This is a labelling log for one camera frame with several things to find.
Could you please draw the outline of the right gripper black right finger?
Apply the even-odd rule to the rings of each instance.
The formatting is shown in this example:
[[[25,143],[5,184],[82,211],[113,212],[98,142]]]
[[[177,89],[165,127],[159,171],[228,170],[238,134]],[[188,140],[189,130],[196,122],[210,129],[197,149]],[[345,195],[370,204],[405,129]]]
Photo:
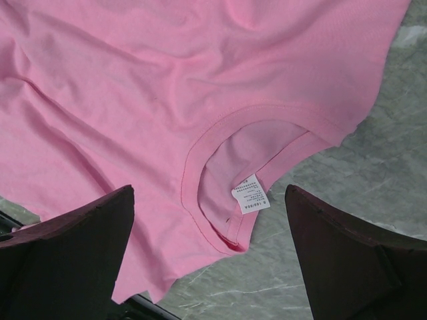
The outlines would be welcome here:
[[[426,242],[288,185],[286,210],[314,319],[425,319]]]

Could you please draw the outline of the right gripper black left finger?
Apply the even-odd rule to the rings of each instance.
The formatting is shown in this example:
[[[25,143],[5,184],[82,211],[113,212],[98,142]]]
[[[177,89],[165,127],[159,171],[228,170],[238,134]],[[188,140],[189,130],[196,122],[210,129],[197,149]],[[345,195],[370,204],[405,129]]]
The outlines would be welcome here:
[[[2,319],[106,319],[134,221],[126,185],[1,236]]]

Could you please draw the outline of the pink t-shirt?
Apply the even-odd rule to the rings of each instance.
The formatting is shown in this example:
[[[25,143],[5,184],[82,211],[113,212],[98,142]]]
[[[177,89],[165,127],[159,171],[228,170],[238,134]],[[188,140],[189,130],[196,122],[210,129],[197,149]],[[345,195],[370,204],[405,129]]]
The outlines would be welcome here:
[[[123,185],[114,301],[248,250],[266,191],[368,116],[407,1],[2,1],[1,195],[43,220]]]

